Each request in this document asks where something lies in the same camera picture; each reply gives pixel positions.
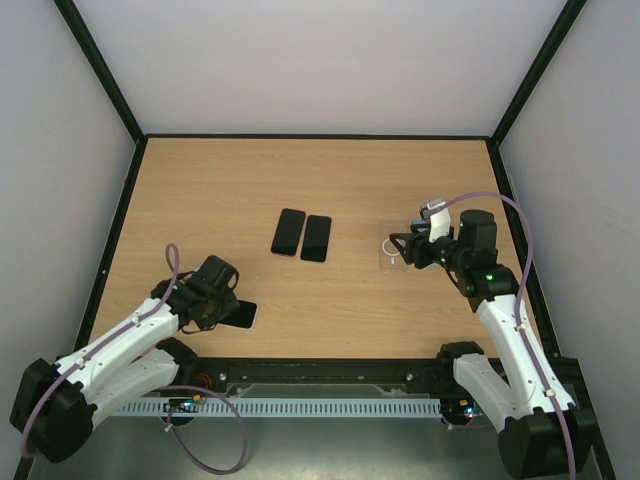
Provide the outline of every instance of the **gray wall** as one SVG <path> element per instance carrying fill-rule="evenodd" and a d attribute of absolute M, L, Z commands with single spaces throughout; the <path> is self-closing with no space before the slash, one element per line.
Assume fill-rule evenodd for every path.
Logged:
<path fill-rule="evenodd" d="M 24 368 L 68 352 L 133 142 L 50 0 L 0 2 L 0 478 Z"/>
<path fill-rule="evenodd" d="M 565 0 L 78 0 L 146 132 L 490 135 Z"/>
<path fill-rule="evenodd" d="M 639 18 L 637 1 L 587 2 L 502 148 L 622 480 L 640 472 Z"/>

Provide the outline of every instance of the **white ring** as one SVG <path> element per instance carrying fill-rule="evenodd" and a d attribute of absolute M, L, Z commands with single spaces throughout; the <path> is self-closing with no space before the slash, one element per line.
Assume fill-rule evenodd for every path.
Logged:
<path fill-rule="evenodd" d="M 384 242 L 382 242 L 382 251 L 383 251 L 384 253 L 386 253 L 387 255 L 389 255 L 390 257 L 397 257 L 398 255 L 400 255 L 400 252 L 396 252 L 396 253 L 389 253 L 389 252 L 387 252 L 387 249 L 386 249 L 386 248 L 384 248 L 384 244 L 385 244 L 385 243 L 387 243 L 387 242 L 389 242 L 389 241 L 390 241 L 390 240 L 387 238 L 387 239 L 385 239 L 385 241 L 384 241 Z"/>

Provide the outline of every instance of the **black metal frame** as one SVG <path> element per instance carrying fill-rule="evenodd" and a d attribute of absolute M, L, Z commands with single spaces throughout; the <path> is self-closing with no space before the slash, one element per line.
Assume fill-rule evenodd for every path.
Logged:
<path fill-rule="evenodd" d="M 586 0 L 568 0 L 556 20 L 553 28 L 540 48 L 533 64 L 529 68 L 522 84 L 518 88 L 509 104 L 498 127 L 491 137 L 479 135 L 327 135 L 327 134 L 143 134 L 131 109 L 129 108 L 120 88 L 111 74 L 102 54 L 100 53 L 89 29 L 84 23 L 73 0 L 54 0 L 60 13 L 67 22 L 87 60 L 94 69 L 98 79 L 111 99 L 131 137 L 136 143 L 136 149 L 131 161 L 129 173 L 124 184 L 122 195 L 118 203 L 116 215 L 107 238 L 107 243 L 95 277 L 94 285 L 87 304 L 84 318 L 79 329 L 75 349 L 82 348 L 89 341 L 91 330 L 100 305 L 100 300 L 109 274 L 113 256 L 115 254 L 120 232 L 133 194 L 138 171 L 144 157 L 149 138 L 260 138 L 260 139 L 345 139 L 345 140 L 482 140 L 486 142 L 491 165 L 500 193 L 513 198 L 513 191 L 509 184 L 504 162 L 500 155 L 500 145 L 513 126 L 516 118 L 523 109 L 526 101 L 542 77 L 554 54 L 560 47 L 569 29 L 575 22 Z M 513 237 L 515 250 L 520 262 L 524 265 L 527 252 L 527 240 L 522 223 L 517 213 L 505 205 L 505 213 Z M 534 317 L 540 333 L 542 346 L 550 359 L 554 371 L 563 383 L 573 386 L 577 400 L 583 407 L 591 408 L 591 400 L 584 384 L 582 372 L 578 362 L 574 359 L 562 358 L 555 337 L 553 325 L 544 300 L 542 289 L 532 268 L 527 290 Z M 494 361 L 497 369 L 499 362 Z M 230 382 L 241 384 L 243 381 L 269 382 L 301 382 L 300 377 L 306 377 L 306 382 L 358 383 L 361 377 L 368 379 L 366 383 L 378 385 L 403 384 L 408 392 L 430 393 L 442 398 L 446 403 L 464 398 L 465 392 L 459 390 L 453 394 L 447 392 L 439 383 L 436 370 L 439 368 L 434 359 L 403 359 L 403 360 L 310 360 L 310 359 L 240 359 L 240 358 L 208 358 L 201 360 L 201 367 L 209 372 L 214 379 L 214 387 L 226 388 Z M 609 459 L 602 435 L 594 445 L 594 451 L 601 474 L 607 480 L 615 479 L 613 467 Z M 22 459 L 14 480 L 26 479 L 31 461 Z"/>

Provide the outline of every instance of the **wooden table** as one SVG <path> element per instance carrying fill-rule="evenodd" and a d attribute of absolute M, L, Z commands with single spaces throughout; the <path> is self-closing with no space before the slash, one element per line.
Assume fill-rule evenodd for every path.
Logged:
<path fill-rule="evenodd" d="M 209 254 L 241 274 L 236 293 L 259 305 L 252 330 L 218 326 L 178 337 L 200 356 L 433 358 L 446 342 L 496 351 L 440 268 L 381 271 L 378 226 L 420 204 L 497 191 L 485 143 L 472 140 L 150 139 L 92 339 L 125 318 L 161 279 L 168 242 L 181 270 Z M 270 253 L 282 208 L 333 219 L 324 264 Z M 500 202 L 451 209 L 495 213 L 499 260 L 518 275 Z"/>

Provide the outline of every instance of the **smartphone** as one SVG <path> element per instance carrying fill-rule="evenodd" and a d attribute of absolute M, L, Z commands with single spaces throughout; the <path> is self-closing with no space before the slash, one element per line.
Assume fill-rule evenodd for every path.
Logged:
<path fill-rule="evenodd" d="M 309 262 L 324 262 L 329 248 L 329 233 L 331 233 L 331 218 L 309 215 L 300 258 Z"/>
<path fill-rule="evenodd" d="M 253 302 L 240 300 L 240 307 L 238 307 L 233 313 L 227 315 L 224 319 L 220 320 L 219 323 L 220 325 L 249 330 L 253 328 L 257 312 L 258 305 Z"/>
<path fill-rule="evenodd" d="M 271 253 L 295 257 L 300 243 L 300 235 L 306 214 L 300 210 L 285 208 L 280 213 L 280 220 L 271 243 Z"/>

